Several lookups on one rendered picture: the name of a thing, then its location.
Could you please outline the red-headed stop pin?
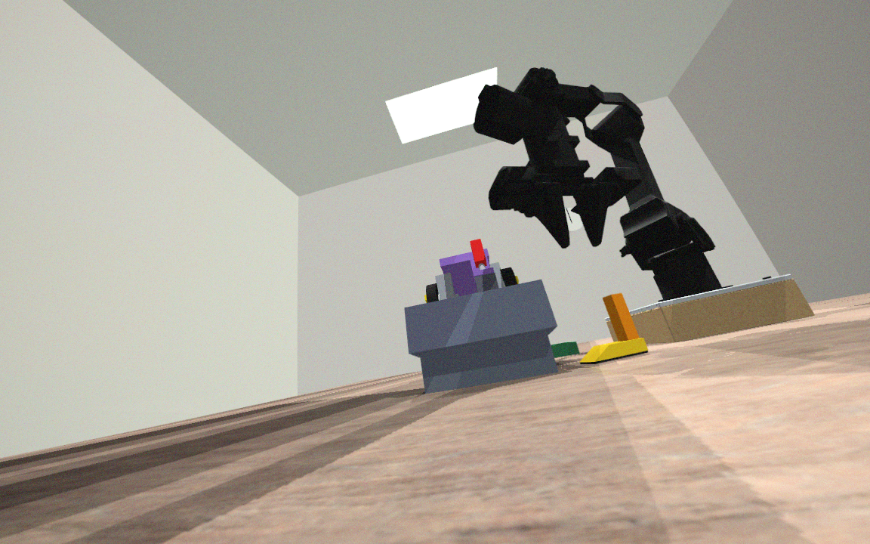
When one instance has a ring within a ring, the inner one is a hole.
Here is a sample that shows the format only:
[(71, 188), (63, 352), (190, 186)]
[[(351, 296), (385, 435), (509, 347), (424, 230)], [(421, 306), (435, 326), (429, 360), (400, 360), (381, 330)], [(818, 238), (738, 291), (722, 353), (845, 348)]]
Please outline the red-headed stop pin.
[(479, 270), (486, 269), (486, 253), (483, 250), (483, 245), (481, 245), (481, 239), (474, 239), (470, 241), (470, 245), (472, 246), (472, 253), (474, 256), (474, 265)]

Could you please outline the green tray rim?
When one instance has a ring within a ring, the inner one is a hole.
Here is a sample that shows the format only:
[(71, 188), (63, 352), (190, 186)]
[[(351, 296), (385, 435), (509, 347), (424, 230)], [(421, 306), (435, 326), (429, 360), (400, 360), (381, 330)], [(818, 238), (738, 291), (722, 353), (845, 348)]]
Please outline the green tray rim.
[(551, 347), (554, 358), (580, 354), (576, 342), (553, 344)]

